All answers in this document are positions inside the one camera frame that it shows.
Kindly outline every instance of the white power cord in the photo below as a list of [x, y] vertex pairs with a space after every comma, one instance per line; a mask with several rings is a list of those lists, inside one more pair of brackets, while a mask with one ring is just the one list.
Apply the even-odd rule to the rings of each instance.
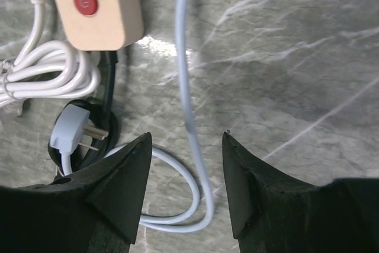
[[[50, 41], [37, 47], [44, 28], [46, 3], [34, 4], [31, 34], [13, 62], [0, 66], [0, 108], [18, 109], [28, 98], [78, 98], [94, 92], [100, 83], [97, 63], [86, 52], [74, 49], [64, 41]], [[55, 78], [36, 81], [36, 77], [60, 72]]]
[[[181, 92], [181, 101], [183, 106], [184, 122], [187, 131], [187, 138], [191, 146], [192, 157], [195, 163], [201, 187], [203, 188], [206, 213], [204, 218], [191, 225], [175, 225], [189, 219], [197, 210], [200, 203], [200, 191], [198, 185], [190, 172], [174, 157], [159, 149], [153, 148], [153, 156], [166, 162], [174, 167], [187, 181], [192, 191], [192, 205], [185, 212], [169, 217], [155, 217], [141, 215], [140, 224], [151, 229], [173, 233], [190, 233], [204, 229], [210, 224], [214, 214], [214, 201], [212, 187], [209, 181], [208, 173], [204, 165], [201, 147], [196, 132], [196, 123], [193, 115], [190, 93], [190, 80], [188, 76], [186, 44], [185, 44], [185, 23], [187, 18], [188, 0], [176, 0], [175, 12], [175, 42], [178, 57], [178, 74], [179, 86]], [[107, 156], [119, 151], [125, 145], [113, 149]]]

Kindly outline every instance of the red button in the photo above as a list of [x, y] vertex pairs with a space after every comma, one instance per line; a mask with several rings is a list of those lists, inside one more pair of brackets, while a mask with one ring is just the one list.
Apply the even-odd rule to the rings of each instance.
[[76, 9], [85, 16], [94, 15], [97, 12], [97, 0], [73, 0]]

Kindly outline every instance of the black object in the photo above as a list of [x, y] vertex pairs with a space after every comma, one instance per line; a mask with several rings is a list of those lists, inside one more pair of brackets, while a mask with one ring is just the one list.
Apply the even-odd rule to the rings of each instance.
[[241, 253], [379, 252], [379, 180], [302, 182], [223, 136], [233, 236]]
[[[104, 140], [93, 139], [91, 146], [98, 150], [88, 150], [82, 156], [79, 148], [71, 155], [71, 166], [73, 172], [84, 169], [90, 164], [101, 160], [114, 146], [120, 137], [120, 126], [111, 111], [113, 102], [113, 91], [115, 82], [115, 69], [118, 62], [116, 51], [106, 51], [101, 53], [100, 65], [107, 67], [107, 80], [105, 83], [104, 97], [100, 104], [91, 103], [88, 100], [72, 100], [67, 105], [73, 104], [80, 108], [89, 111], [89, 119], [93, 122], [95, 127], [109, 132], [109, 135]], [[47, 150], [54, 163], [62, 170], [62, 162], [60, 153], [57, 149], [52, 148], [50, 144]]]
[[128, 252], [152, 158], [150, 133], [50, 185], [0, 187], [1, 252]]

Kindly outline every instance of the beige power strip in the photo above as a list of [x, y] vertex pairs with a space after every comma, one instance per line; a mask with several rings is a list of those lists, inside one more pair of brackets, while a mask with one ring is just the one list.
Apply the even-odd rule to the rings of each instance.
[[140, 0], [55, 0], [69, 42], [79, 50], [117, 50], [142, 38]]

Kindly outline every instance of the light blue cable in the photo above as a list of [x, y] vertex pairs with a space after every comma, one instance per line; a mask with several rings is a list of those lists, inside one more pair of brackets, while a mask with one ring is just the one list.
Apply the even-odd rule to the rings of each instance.
[[[201, 186], [203, 188], [206, 213], [204, 218], [191, 225], [175, 225], [176, 223], [183, 222], [191, 217], [200, 203], [200, 192], [195, 179], [190, 172], [180, 164], [174, 157], [170, 156], [166, 152], [153, 148], [153, 156], [165, 161], [172, 167], [174, 167], [187, 181], [192, 191], [192, 205], [187, 211], [177, 216], [169, 217], [154, 217], [148, 215], [142, 215], [140, 224], [151, 229], [156, 229], [164, 232], [172, 233], [190, 233], [204, 229], [210, 224], [214, 214], [214, 202], [213, 192], [209, 181], [208, 173], [204, 165], [203, 155], [201, 153], [200, 144], [196, 132], [196, 123], [193, 115], [190, 93], [190, 80], [188, 76], [187, 56], [186, 56], [186, 44], [185, 44], [185, 23], [187, 19], [187, 3], [188, 0], [176, 0], [176, 12], [175, 12], [175, 44], [176, 53], [178, 57], [178, 74], [179, 74], [179, 86], [180, 95], [182, 101], [185, 129], [187, 131], [187, 138], [191, 147], [192, 157], [195, 163], [195, 167], [199, 176]], [[108, 155], [118, 151], [123, 146], [115, 148]]]

